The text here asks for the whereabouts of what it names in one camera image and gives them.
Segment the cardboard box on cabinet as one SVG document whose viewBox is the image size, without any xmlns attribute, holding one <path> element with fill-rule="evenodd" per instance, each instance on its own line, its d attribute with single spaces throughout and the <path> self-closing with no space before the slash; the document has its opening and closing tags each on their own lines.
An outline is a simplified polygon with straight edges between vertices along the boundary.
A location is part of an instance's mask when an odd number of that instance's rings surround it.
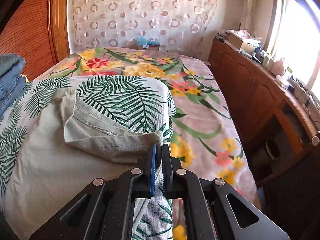
<svg viewBox="0 0 320 240">
<path fill-rule="evenodd" d="M 233 32 L 230 33 L 228 43 L 230 43 L 236 49 L 251 55 L 253 51 L 260 45 L 260 40 L 252 37 L 239 36 L 237 33 Z"/>
</svg>

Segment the stack of blue jeans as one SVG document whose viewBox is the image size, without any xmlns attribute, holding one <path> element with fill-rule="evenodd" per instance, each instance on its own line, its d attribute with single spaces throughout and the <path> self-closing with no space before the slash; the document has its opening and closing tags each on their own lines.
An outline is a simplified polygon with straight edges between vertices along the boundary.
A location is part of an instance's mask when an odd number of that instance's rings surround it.
<svg viewBox="0 0 320 240">
<path fill-rule="evenodd" d="M 21 75 L 24 65 L 25 59 L 17 54 L 1 55 L 1 116 L 25 87 L 26 79 Z"/>
</svg>

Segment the palm leaf print sheet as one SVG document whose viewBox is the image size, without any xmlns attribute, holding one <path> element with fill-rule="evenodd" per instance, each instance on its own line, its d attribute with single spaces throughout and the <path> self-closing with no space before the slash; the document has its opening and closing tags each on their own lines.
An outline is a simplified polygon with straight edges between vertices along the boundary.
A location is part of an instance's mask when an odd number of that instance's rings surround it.
<svg viewBox="0 0 320 240">
<path fill-rule="evenodd" d="M 172 133 L 167 87 L 140 76 L 29 82 L 1 116 L 1 214 L 28 239 L 96 178 L 134 167 Z"/>
</svg>

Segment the circle pattern sheer curtain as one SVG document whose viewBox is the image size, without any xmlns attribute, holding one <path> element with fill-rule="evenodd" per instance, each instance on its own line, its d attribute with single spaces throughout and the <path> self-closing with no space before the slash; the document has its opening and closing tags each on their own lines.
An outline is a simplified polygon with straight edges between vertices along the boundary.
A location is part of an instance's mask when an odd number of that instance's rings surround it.
<svg viewBox="0 0 320 240">
<path fill-rule="evenodd" d="M 67 0 L 69 47 L 137 48 L 142 36 L 157 39 L 161 50 L 203 58 L 216 6 L 217 0 Z"/>
</svg>

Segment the blue tissue box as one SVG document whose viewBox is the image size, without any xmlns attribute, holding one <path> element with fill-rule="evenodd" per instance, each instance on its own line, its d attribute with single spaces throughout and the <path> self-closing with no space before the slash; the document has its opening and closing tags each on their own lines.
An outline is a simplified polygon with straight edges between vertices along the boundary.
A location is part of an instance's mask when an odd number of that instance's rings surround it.
<svg viewBox="0 0 320 240">
<path fill-rule="evenodd" d="M 138 50 L 159 50 L 159 41 L 155 38 L 147 40 L 146 38 L 139 36 L 137 39 Z"/>
</svg>

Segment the floral pink blanket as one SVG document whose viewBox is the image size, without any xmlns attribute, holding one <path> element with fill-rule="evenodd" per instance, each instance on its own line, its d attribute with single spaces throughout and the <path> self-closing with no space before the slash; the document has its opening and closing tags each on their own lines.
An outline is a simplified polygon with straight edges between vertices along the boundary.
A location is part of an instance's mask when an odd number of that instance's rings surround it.
<svg viewBox="0 0 320 240">
<path fill-rule="evenodd" d="M 84 102 L 136 132 L 162 131 L 171 154 L 200 178 L 223 178 L 260 207 L 230 111 L 209 68 L 165 51 L 106 47 L 69 55 L 42 79 L 86 76 Z"/>
</svg>

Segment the wooden louvered wardrobe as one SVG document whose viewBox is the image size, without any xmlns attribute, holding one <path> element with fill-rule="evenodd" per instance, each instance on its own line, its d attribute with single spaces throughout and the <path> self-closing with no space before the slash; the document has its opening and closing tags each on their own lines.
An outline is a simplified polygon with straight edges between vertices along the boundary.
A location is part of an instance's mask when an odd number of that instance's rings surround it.
<svg viewBox="0 0 320 240">
<path fill-rule="evenodd" d="M 67 0 L 24 0 L 1 32 L 1 54 L 25 58 L 33 80 L 70 54 Z"/>
</svg>

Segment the bright window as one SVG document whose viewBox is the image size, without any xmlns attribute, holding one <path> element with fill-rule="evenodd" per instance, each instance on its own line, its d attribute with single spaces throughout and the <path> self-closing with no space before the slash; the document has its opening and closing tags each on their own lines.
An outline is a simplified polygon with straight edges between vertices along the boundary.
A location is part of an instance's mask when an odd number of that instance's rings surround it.
<svg viewBox="0 0 320 240">
<path fill-rule="evenodd" d="M 267 52 L 319 97 L 319 29 L 296 0 L 274 0 Z"/>
</svg>

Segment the grey-green pants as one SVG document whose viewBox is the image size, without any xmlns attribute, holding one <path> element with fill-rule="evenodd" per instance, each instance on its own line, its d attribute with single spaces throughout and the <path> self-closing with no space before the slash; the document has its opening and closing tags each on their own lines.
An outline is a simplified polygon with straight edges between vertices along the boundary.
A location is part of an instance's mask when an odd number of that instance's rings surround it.
<svg viewBox="0 0 320 240">
<path fill-rule="evenodd" d="M 28 239 L 96 178 L 133 168 L 160 131 L 137 133 L 85 104 L 74 88 L 58 89 L 22 144 L 4 197 L 4 215 Z"/>
</svg>

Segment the long wooden cabinet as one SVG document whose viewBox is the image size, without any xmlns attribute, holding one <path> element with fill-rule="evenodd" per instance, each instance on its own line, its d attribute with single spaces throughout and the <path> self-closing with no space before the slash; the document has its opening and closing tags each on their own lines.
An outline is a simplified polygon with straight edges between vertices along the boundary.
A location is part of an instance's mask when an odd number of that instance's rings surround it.
<svg viewBox="0 0 320 240">
<path fill-rule="evenodd" d="M 261 65 L 217 37 L 209 62 L 255 181 L 281 174 L 319 145 L 319 131 L 301 101 Z"/>
</svg>

